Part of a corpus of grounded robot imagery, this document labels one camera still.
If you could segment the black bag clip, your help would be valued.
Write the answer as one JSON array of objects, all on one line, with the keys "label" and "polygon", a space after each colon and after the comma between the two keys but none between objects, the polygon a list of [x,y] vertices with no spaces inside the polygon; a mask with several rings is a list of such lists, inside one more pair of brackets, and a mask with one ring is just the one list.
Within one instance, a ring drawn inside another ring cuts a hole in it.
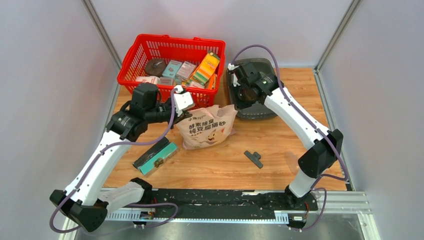
[{"label": "black bag clip", "polygon": [[248,150],[246,150],[244,152],[244,155],[250,159],[259,169],[263,168],[263,164],[261,163],[260,159],[261,159],[261,155],[258,152],[249,152]]}]

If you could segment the pink cat litter bag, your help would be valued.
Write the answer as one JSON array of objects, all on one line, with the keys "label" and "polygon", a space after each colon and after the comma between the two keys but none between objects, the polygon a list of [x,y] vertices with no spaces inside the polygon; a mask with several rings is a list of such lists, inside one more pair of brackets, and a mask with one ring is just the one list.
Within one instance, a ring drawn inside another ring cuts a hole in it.
[{"label": "pink cat litter bag", "polygon": [[235,134],[233,125],[238,111],[233,104],[223,107],[216,104],[189,113],[191,117],[176,124],[186,150],[215,146]]}]

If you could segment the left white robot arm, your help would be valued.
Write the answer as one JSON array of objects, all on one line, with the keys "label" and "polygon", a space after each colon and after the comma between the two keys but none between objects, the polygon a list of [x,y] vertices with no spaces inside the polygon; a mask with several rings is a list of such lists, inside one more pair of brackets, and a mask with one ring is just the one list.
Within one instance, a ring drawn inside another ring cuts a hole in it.
[{"label": "left white robot arm", "polygon": [[139,146],[138,138],[149,124],[174,124],[189,116],[195,105],[192,95],[181,85],[173,87],[162,101],[159,87],[140,83],[132,97],[114,113],[99,145],[77,177],[63,190],[50,195],[54,213],[62,213],[76,223],[78,229],[91,233],[105,221],[107,215],[124,207],[154,208],[152,186],[136,177],[122,187],[102,192],[102,187],[122,156]]}]

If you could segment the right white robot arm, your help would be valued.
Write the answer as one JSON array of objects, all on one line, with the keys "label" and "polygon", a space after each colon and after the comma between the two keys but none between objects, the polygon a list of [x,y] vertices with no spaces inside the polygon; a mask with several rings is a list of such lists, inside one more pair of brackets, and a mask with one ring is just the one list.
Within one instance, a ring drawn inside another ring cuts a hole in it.
[{"label": "right white robot arm", "polygon": [[271,72],[264,74],[248,62],[228,65],[240,85],[239,98],[243,101],[258,102],[279,116],[296,134],[306,149],[298,159],[300,170],[286,188],[286,205],[299,209],[321,175],[340,156],[339,145],[343,134],[329,130],[316,121],[289,93],[278,76]]}]

